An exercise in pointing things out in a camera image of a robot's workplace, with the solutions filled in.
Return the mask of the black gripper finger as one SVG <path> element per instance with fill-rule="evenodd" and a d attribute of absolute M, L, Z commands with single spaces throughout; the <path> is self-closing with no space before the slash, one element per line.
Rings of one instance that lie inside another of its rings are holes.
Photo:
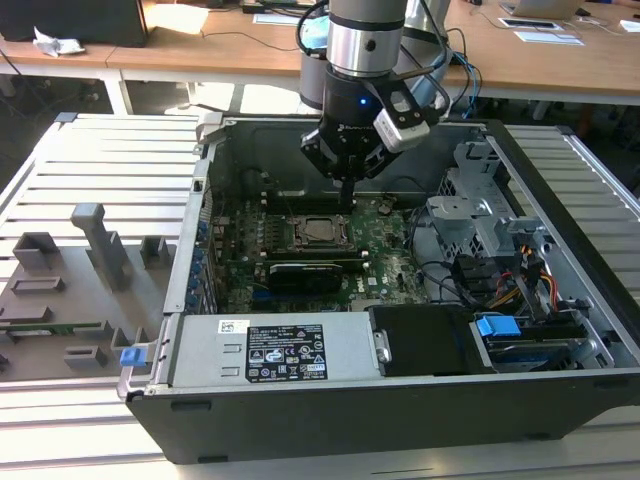
<path fill-rule="evenodd" d="M 355 185 L 365 179 L 373 179 L 386 169 L 399 153 L 389 152 L 379 145 L 368 154 L 352 155 L 347 170 L 347 204 L 353 200 Z"/>
<path fill-rule="evenodd" d="M 325 178 L 337 181 L 340 184 L 339 202 L 341 205 L 348 205 L 348 158 L 334 152 L 321 137 L 318 129 L 301 138 L 300 150 Z"/>

